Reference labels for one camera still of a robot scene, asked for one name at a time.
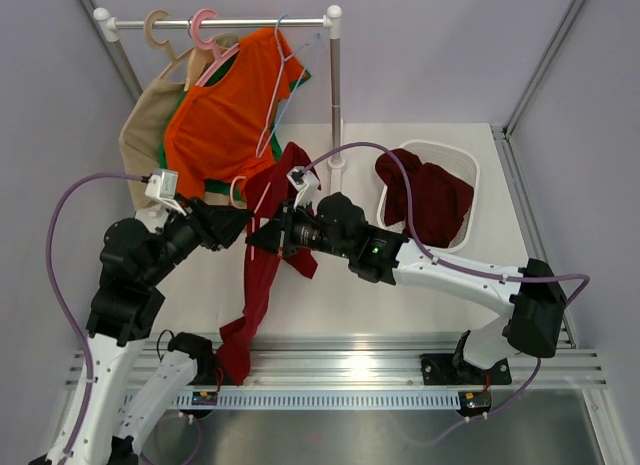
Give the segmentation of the dark red t shirt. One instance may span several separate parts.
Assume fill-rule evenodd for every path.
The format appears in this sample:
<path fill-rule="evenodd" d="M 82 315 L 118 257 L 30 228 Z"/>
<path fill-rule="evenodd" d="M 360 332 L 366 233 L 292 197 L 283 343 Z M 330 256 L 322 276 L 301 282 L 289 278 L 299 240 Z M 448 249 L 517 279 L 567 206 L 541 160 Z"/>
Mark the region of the dark red t shirt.
<path fill-rule="evenodd" d="M 280 204 L 296 195 L 286 174 L 296 166 L 306 166 L 310 158 L 294 142 L 286 145 L 280 161 L 251 178 L 245 186 L 246 203 L 254 212 L 262 191 L 268 182 L 271 188 L 259 212 L 266 223 L 275 216 Z M 252 234 L 250 222 L 247 232 Z M 242 316 L 220 328 L 222 345 L 216 351 L 224 376 L 240 386 L 251 368 L 250 342 L 256 335 L 269 306 L 270 289 L 282 260 L 258 248 L 247 246 L 244 257 L 244 309 Z"/>

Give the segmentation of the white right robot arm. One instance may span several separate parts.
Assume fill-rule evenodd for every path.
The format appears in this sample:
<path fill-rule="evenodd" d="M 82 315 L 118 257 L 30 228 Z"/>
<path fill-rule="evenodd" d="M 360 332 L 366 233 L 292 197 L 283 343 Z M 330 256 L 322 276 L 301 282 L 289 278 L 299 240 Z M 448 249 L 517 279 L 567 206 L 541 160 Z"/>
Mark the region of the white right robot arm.
<path fill-rule="evenodd" d="M 463 332 L 453 352 L 421 355 L 427 385 L 506 385 L 512 381 L 508 358 L 556 353 L 567 297 L 544 261 L 513 268 L 437 256 L 405 235 L 369 224 L 342 193 L 316 207 L 283 202 L 246 242 L 280 258 L 303 250 L 341 257 L 365 281 L 424 287 L 496 313 L 484 327 Z"/>

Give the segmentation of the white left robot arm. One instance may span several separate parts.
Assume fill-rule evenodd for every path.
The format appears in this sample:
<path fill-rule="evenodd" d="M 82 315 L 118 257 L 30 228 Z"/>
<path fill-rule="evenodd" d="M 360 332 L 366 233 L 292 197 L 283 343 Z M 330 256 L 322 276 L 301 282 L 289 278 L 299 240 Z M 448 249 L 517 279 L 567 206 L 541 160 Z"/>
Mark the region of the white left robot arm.
<path fill-rule="evenodd" d="M 158 284 L 198 247 L 229 248 L 253 216 L 232 206 L 184 200 L 150 231 L 135 218 L 104 235 L 99 289 L 81 334 L 85 365 L 64 424 L 38 464 L 135 464 L 152 430 L 190 383 L 220 380 L 212 342 L 178 333 L 130 403 L 130 374 L 165 297 Z"/>

